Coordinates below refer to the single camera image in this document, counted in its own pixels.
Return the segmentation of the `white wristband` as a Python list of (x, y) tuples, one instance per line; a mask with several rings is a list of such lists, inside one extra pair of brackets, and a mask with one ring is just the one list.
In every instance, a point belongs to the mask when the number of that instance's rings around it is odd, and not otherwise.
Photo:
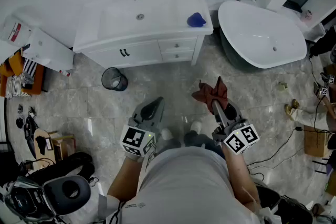
[(142, 163), (144, 158), (142, 156), (135, 155), (133, 153), (125, 152), (125, 157), (137, 163)]

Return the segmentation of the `person's left shoe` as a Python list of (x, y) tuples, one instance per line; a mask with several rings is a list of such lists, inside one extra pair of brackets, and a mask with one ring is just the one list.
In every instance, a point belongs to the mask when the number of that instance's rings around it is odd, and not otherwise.
[(168, 128), (163, 128), (161, 130), (161, 137), (164, 141), (170, 141), (174, 139), (172, 132)]

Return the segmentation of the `person's right leg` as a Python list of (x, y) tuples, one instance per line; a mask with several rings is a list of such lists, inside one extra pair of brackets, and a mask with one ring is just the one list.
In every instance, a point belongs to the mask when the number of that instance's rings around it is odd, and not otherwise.
[(198, 134), (196, 131), (191, 130), (184, 135), (184, 144), (186, 147), (204, 147), (206, 150), (210, 150), (225, 159), (222, 148), (216, 145), (215, 142), (205, 134)]

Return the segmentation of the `black bag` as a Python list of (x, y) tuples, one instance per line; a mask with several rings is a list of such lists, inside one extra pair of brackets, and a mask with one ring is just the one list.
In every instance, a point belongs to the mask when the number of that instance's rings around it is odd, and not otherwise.
[(79, 167), (82, 167), (82, 169), (78, 175), (90, 182), (90, 178), (95, 172), (95, 167), (92, 162), (92, 157), (85, 152), (76, 152), (56, 164), (33, 172), (28, 175), (27, 178), (39, 185), (43, 185), (49, 180), (67, 176), (70, 172)]

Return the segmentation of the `person's right shoe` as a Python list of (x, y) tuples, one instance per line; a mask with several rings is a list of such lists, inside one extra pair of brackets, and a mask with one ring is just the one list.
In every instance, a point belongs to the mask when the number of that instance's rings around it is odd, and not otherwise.
[(190, 131), (200, 134), (202, 130), (202, 123), (200, 121), (194, 121), (190, 127)]

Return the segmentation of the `brown cloth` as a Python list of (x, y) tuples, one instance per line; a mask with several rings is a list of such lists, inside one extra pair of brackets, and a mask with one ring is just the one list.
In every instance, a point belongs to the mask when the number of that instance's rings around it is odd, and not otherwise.
[(201, 80), (198, 84), (199, 90), (192, 93), (192, 97), (201, 103), (206, 104), (209, 112), (214, 114), (212, 107), (213, 101), (218, 101), (220, 107), (225, 110), (228, 105), (227, 86), (222, 81), (221, 76), (218, 77), (214, 87)]

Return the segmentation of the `white ceramic sink basin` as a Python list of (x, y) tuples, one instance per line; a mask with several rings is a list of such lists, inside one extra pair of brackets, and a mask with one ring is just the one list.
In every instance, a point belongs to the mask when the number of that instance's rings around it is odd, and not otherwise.
[[(187, 19), (197, 12), (206, 20), (203, 27), (187, 24)], [(137, 20), (138, 14), (144, 18)], [(89, 0), (79, 17), (73, 50), (103, 42), (210, 35), (212, 32), (205, 0)]]

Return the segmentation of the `wooden board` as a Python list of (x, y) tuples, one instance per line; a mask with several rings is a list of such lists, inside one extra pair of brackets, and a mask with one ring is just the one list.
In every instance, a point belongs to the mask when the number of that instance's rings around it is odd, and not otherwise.
[(55, 152), (50, 134), (42, 129), (37, 129), (34, 132), (34, 148), (36, 159), (55, 163)]

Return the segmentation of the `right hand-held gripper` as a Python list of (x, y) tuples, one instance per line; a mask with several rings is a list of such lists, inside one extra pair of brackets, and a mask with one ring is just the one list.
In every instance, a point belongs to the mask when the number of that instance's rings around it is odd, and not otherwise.
[(241, 111), (235, 103), (228, 102), (226, 109), (223, 110), (221, 104), (213, 100), (212, 108), (215, 120), (220, 126), (212, 133), (216, 143), (223, 143), (238, 155), (260, 140), (254, 125), (247, 119), (241, 119)]

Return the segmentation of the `cardboard box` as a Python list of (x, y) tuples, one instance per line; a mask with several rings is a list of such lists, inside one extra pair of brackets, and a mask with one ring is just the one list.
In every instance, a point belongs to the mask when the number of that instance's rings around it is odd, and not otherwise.
[(314, 128), (304, 126), (304, 152), (313, 157), (326, 157), (330, 150), (328, 149), (328, 142), (330, 138), (329, 133), (317, 132)]

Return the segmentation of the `person's left forearm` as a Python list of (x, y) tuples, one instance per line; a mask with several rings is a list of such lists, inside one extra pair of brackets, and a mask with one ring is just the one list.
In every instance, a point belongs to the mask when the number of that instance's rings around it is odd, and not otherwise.
[(142, 163), (126, 157), (107, 195), (121, 202), (133, 199), (137, 194), (141, 168)]

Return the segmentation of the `white bag with red label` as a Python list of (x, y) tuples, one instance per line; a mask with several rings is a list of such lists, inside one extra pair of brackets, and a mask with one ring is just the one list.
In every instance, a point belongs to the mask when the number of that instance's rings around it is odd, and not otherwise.
[(31, 33), (29, 25), (12, 15), (7, 16), (0, 25), (0, 39), (13, 46), (25, 46)]

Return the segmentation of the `person's leg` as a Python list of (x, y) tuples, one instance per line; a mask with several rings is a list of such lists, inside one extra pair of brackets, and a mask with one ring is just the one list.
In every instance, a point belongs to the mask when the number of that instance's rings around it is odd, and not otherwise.
[(163, 151), (180, 148), (180, 147), (181, 147), (181, 142), (176, 138), (172, 138), (170, 140), (164, 141)]
[(184, 135), (184, 144), (186, 147), (204, 147), (206, 150), (210, 150), (225, 159), (222, 148), (216, 145), (215, 142), (205, 134), (198, 134), (196, 131), (191, 130)]

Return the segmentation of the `grey black helmet device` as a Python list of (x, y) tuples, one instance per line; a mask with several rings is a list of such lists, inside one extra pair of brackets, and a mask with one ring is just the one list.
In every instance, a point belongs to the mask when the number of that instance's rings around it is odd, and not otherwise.
[(3, 195), (3, 201), (21, 220), (43, 222), (77, 211), (90, 196), (89, 183), (80, 175), (58, 177), (42, 185), (18, 177)]

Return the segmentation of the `black mesh wastebasket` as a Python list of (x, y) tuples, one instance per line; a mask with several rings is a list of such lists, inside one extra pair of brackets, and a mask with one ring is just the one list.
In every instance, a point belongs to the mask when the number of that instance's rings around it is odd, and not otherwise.
[(105, 89), (124, 91), (128, 87), (128, 79), (117, 68), (110, 67), (104, 71), (101, 83)]

